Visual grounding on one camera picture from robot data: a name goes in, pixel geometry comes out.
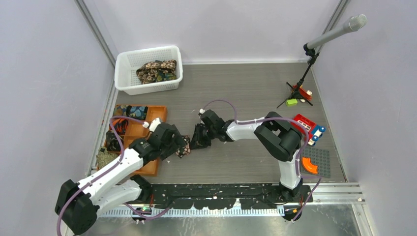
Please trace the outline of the black pink floral tie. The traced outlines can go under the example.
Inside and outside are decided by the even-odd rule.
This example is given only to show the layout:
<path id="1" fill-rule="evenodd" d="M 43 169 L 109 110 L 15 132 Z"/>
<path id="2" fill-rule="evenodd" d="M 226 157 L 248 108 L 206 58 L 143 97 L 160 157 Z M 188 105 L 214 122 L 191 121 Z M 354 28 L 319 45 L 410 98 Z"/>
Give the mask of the black pink floral tie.
<path id="1" fill-rule="evenodd" d="M 178 156 L 179 158 L 182 158 L 185 155 L 189 155 L 191 153 L 189 136 L 183 135 L 181 138 L 183 140 L 183 144 L 181 144 L 181 146 L 179 146 L 179 148 L 176 151 L 176 156 Z"/>

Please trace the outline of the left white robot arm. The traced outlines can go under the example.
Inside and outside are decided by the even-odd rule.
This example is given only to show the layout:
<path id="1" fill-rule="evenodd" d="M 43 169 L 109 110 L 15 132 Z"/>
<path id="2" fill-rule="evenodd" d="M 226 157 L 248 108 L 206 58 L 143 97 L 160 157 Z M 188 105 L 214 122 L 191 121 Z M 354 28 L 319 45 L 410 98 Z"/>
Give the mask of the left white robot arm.
<path id="1" fill-rule="evenodd" d="M 136 200 L 146 203 L 151 196 L 151 185 L 140 175 L 124 183 L 125 177 L 156 159 L 175 154 L 182 158 L 190 153 L 190 139 L 173 124 L 159 118 L 144 121 L 149 130 L 146 138 L 137 138 L 120 155 L 96 173 L 74 182 L 64 182 L 58 194 L 55 213 L 58 215 L 56 233 L 61 235 L 61 224 L 75 234 L 85 233 L 97 218 L 114 207 Z"/>

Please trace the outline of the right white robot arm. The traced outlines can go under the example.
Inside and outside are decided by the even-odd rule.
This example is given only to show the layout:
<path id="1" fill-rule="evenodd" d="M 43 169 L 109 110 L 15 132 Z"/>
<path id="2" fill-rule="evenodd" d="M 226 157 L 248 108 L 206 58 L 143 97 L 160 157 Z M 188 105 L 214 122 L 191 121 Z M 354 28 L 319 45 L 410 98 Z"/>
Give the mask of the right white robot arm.
<path id="1" fill-rule="evenodd" d="M 293 202 L 300 196 L 301 176 L 296 170 L 296 156 L 301 149 L 303 135 L 289 119 L 276 112 L 252 120 L 223 120 L 213 110 L 201 109 L 201 122 L 196 124 L 191 149 L 207 148 L 211 141 L 258 140 L 269 154 L 278 160 L 281 197 Z"/>

